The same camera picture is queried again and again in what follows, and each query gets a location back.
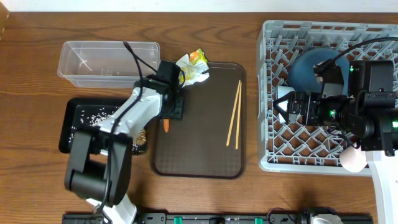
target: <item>wooden chopstick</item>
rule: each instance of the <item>wooden chopstick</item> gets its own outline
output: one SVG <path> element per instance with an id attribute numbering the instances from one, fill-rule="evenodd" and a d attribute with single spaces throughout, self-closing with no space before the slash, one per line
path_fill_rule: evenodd
<path id="1" fill-rule="evenodd" d="M 231 123 L 229 124 L 228 137 L 227 137 L 227 139 L 226 139 L 226 145 L 227 145 L 227 146 L 229 146 L 229 140 L 231 140 L 232 125 L 233 125 L 233 123 L 234 123 L 235 111 L 236 111 L 236 103 L 238 102 L 238 96 L 239 96 L 239 89 L 240 89 L 240 87 L 241 87 L 241 81 L 239 80 L 238 89 L 236 90 L 234 109 L 232 110 Z"/>
<path id="2" fill-rule="evenodd" d="M 239 103 L 238 103 L 238 120 L 236 123 L 236 142 L 235 142 L 235 149 L 238 149 L 239 143 L 239 125 L 241 123 L 241 100 L 242 100 L 242 83 L 239 88 Z"/>

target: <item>snack wrapper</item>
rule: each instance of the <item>snack wrapper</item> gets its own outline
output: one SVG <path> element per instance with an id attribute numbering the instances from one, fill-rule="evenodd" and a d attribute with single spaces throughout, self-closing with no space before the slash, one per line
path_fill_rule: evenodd
<path id="1" fill-rule="evenodd" d="M 180 74 L 180 83 L 184 83 L 183 87 L 192 85 L 195 82 L 203 82 L 209 77 L 209 66 L 207 65 L 207 59 L 202 49 L 198 49 L 195 52 L 186 54 L 176 63 L 185 74 Z"/>

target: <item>plastic basket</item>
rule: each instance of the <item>plastic basket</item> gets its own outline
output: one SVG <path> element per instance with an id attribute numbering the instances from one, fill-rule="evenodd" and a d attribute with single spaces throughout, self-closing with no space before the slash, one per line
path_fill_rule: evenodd
<path id="1" fill-rule="evenodd" d="M 276 86 L 287 84 L 289 66 L 303 52 L 317 47 L 341 52 L 364 40 L 396 36 L 397 25 L 266 21 L 257 40 L 260 168 L 271 172 L 370 176 L 368 168 L 351 173 L 341 166 L 339 155 L 346 148 L 344 140 L 328 134 L 324 127 L 281 124 L 272 102 L 276 99 Z M 346 57 L 349 60 L 392 60 L 394 91 L 398 90 L 398 42 L 364 45 Z"/>

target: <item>white wall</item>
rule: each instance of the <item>white wall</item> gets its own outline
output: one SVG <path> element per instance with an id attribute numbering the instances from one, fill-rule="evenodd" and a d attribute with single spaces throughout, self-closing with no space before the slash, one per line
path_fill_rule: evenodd
<path id="1" fill-rule="evenodd" d="M 0 0 L 11 12 L 398 12 L 398 0 Z"/>

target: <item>green tape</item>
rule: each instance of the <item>green tape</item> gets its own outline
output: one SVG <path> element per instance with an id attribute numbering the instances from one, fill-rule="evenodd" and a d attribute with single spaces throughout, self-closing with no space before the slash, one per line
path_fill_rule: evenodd
<path id="1" fill-rule="evenodd" d="M 174 217 L 174 224 L 182 224 L 182 217 Z"/>
<path id="2" fill-rule="evenodd" d="M 255 218 L 254 224 L 262 224 L 262 218 Z"/>

